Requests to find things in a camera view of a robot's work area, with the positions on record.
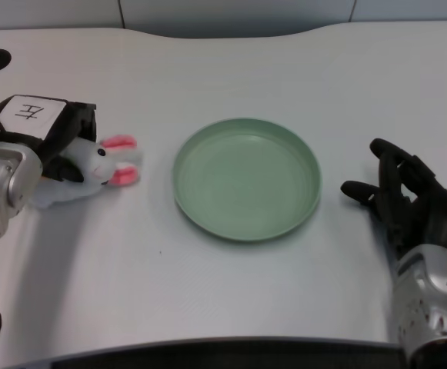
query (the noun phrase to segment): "table surface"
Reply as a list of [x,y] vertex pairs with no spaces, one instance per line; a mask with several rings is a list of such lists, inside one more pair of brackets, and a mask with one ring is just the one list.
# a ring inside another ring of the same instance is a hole
[[[0,367],[165,340],[299,336],[389,341],[391,282],[369,214],[339,188],[375,183],[369,143],[420,156],[447,187],[447,22],[351,23],[277,38],[186,40],[120,29],[0,31],[13,94],[96,103],[98,132],[135,135],[135,187],[47,211],[0,241]],[[226,118],[293,130],[324,180],[315,215],[263,244],[178,211],[184,140]]]

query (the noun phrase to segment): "rabbit ear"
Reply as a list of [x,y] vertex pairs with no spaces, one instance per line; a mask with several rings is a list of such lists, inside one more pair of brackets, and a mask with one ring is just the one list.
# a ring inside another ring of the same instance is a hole
[[109,185],[127,186],[132,185],[139,179],[139,172],[135,166],[117,169],[114,176],[108,181]]
[[127,161],[137,165],[141,161],[141,153],[137,149],[138,143],[130,135],[113,136],[101,141],[100,145],[106,148],[108,154],[117,162]]
[[116,135],[101,141],[100,145],[114,149],[137,148],[138,142],[131,135]]

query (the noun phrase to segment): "white plush rabbit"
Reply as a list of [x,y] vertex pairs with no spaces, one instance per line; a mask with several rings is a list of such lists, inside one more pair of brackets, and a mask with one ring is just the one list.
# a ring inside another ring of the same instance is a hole
[[55,202],[71,201],[99,192],[103,185],[124,186],[137,182],[141,155],[136,140],[118,135],[100,143],[75,138],[61,153],[82,172],[85,181],[54,181],[41,178],[30,203],[48,208]]

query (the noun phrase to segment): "white label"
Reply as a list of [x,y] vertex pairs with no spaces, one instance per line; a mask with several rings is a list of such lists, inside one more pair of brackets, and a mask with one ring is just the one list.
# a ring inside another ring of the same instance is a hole
[[6,131],[44,139],[65,106],[63,101],[15,96],[2,109],[0,121]]

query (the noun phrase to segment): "green plate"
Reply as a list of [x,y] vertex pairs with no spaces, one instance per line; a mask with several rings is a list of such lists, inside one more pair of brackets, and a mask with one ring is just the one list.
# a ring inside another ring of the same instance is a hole
[[297,135],[250,118],[196,132],[173,168],[175,200],[223,238],[261,241],[301,224],[319,202],[319,163]]

